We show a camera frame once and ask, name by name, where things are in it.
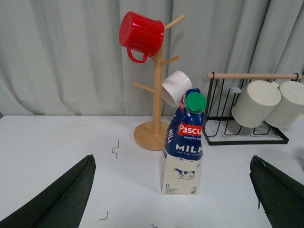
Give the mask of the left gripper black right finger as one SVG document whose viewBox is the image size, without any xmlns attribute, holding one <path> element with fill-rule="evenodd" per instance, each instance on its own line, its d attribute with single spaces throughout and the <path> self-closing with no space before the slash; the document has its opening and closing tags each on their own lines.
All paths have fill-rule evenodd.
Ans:
<svg viewBox="0 0 304 228">
<path fill-rule="evenodd" d="M 304 226 L 304 186 L 258 156 L 250 162 L 250 178 L 273 228 Z"/>
</svg>

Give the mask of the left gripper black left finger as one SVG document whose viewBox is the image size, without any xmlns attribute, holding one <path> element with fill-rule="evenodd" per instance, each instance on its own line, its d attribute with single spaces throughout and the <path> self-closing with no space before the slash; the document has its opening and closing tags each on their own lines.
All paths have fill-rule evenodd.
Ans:
<svg viewBox="0 0 304 228">
<path fill-rule="evenodd" d="M 2 228 L 77 228 L 95 175 L 88 155 L 24 206 L 0 222 Z"/>
</svg>

